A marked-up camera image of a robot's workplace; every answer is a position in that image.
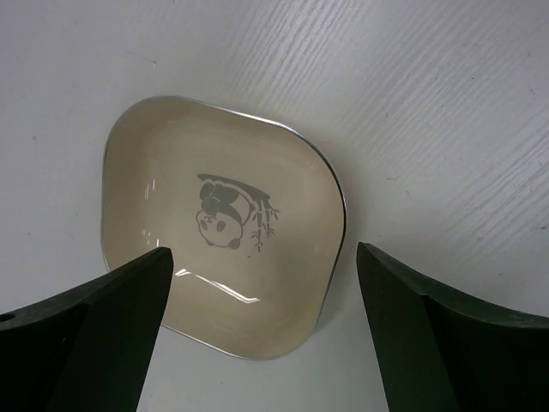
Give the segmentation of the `beige plate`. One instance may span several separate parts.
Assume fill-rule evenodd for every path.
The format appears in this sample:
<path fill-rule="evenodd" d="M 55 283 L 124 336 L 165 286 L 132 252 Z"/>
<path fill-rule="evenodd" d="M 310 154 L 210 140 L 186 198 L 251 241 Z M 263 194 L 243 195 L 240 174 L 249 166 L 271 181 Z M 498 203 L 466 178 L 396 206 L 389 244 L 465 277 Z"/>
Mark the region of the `beige plate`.
<path fill-rule="evenodd" d="M 107 267 L 169 248 L 162 324 L 224 354 L 270 360 L 310 337 L 346 230 L 333 167 L 285 124 L 161 95 L 130 106 L 109 132 Z"/>

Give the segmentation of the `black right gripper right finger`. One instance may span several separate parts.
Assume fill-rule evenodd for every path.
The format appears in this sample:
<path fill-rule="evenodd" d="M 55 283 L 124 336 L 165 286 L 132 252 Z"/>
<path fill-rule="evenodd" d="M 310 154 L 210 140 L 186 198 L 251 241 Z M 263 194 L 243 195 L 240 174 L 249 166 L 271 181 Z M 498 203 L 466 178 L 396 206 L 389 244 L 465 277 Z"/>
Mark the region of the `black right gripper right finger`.
<path fill-rule="evenodd" d="M 546 411 L 548 319 L 473 297 L 359 243 L 391 411 Z"/>

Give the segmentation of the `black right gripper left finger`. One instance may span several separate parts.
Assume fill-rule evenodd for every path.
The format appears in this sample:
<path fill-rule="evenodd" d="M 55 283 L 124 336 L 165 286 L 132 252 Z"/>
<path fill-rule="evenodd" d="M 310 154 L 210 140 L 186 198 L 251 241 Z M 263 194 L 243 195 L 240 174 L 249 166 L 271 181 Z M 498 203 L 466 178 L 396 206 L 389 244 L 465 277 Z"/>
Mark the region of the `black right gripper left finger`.
<path fill-rule="evenodd" d="M 3 411 L 135 411 L 172 282 L 159 247 L 1 316 Z"/>

